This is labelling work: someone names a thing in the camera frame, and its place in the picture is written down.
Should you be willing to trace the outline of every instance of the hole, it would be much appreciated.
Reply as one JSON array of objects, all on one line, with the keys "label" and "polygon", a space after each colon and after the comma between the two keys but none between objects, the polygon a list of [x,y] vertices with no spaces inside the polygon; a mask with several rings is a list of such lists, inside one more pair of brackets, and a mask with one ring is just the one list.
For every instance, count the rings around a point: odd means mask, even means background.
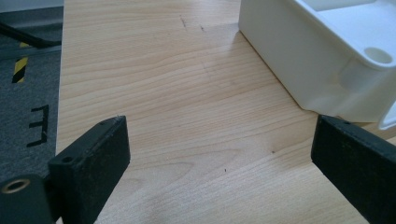
[{"label": "hole", "polygon": [[71,157],[65,157],[65,158],[62,159],[62,162],[67,163],[67,162],[70,162],[72,160],[73,160],[73,158],[71,158]]},{"label": "hole", "polygon": [[393,61],[392,57],[382,49],[368,48],[364,50],[364,53],[366,53],[370,59],[378,63],[391,63]]},{"label": "hole", "polygon": [[5,185],[1,191],[6,194],[15,193],[26,188],[29,184],[29,179],[18,179]]}]

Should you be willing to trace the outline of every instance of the gray floor mat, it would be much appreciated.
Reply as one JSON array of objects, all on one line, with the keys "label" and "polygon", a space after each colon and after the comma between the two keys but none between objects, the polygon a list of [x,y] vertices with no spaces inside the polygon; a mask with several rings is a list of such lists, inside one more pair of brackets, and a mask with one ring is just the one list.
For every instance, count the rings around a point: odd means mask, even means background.
[{"label": "gray floor mat", "polygon": [[[61,40],[62,28],[59,23],[21,30]],[[0,35],[0,50],[19,45]],[[55,155],[61,52],[29,56],[23,82],[13,83],[19,59],[0,61],[0,182],[15,175],[45,176]]]}]

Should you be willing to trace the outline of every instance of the wooden table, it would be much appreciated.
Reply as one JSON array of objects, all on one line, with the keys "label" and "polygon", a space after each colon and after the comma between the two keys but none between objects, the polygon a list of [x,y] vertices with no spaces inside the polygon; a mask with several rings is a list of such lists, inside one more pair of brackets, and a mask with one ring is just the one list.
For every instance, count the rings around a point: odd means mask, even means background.
[{"label": "wooden table", "polygon": [[239,32],[239,6],[65,1],[58,151],[128,119],[132,163],[97,223],[365,223],[311,162],[317,114]]}]

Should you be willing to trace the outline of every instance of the white plastic tray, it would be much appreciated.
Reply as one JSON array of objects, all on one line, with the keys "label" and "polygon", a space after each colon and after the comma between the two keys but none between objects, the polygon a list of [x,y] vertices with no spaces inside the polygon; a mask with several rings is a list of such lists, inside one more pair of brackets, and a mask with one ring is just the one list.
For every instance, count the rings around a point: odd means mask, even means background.
[{"label": "white plastic tray", "polygon": [[395,0],[242,0],[239,27],[302,108],[396,125]]}]

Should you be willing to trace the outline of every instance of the hazard tape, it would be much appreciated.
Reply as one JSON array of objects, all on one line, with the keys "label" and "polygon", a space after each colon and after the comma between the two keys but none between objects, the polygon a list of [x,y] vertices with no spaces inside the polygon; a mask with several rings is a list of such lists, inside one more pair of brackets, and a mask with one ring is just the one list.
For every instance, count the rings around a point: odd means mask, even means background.
[{"label": "hazard tape", "polygon": [[[28,46],[29,45],[25,43],[20,44],[21,48],[25,48]],[[27,57],[20,58],[15,62],[15,69],[14,69],[14,76],[12,77],[12,83],[20,83],[24,81],[26,65],[27,65]]]}]

